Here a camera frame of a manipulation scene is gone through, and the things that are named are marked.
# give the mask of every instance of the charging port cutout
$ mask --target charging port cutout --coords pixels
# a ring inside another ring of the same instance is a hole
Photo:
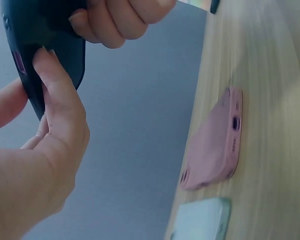
[[[24,62],[22,61],[20,53],[13,51],[12,54],[13,54],[13,58],[15,61],[15,65],[18,68],[18,71],[20,73],[22,73],[23,75],[26,75],[27,74],[26,68],[25,68]]]
[[[232,129],[234,131],[239,131],[240,130],[240,119],[238,117],[233,117],[232,119]]]

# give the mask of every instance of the table surface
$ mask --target table surface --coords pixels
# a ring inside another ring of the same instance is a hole
[[[223,183],[177,187],[165,239],[180,204],[223,196],[227,240],[300,240],[300,0],[222,0],[205,31],[188,136],[225,87],[241,88],[239,164]]]

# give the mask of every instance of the phone case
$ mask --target phone case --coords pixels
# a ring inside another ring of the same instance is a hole
[[[227,198],[214,197],[179,206],[171,240],[224,240],[231,214]]]
[[[238,164],[243,94],[227,88],[193,137],[185,156],[180,186],[193,190],[230,178]]]
[[[45,102],[33,57],[43,46],[53,49],[78,89],[85,73],[86,41],[75,34],[68,18],[75,10],[86,8],[86,0],[1,0],[12,57],[39,119],[45,112]]]

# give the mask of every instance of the hand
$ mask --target hand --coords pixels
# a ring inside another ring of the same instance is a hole
[[[75,32],[91,43],[121,47],[143,36],[149,24],[159,22],[177,0],[87,0],[69,18]]]
[[[33,65],[44,84],[46,114],[21,149],[0,149],[0,240],[21,238],[62,209],[90,138],[84,106],[56,55],[40,49]],[[27,99],[19,79],[0,90],[0,128]]]

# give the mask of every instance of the white phone case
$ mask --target white phone case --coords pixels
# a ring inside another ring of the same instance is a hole
[[[171,240],[224,240],[231,203],[214,197],[179,206]]]

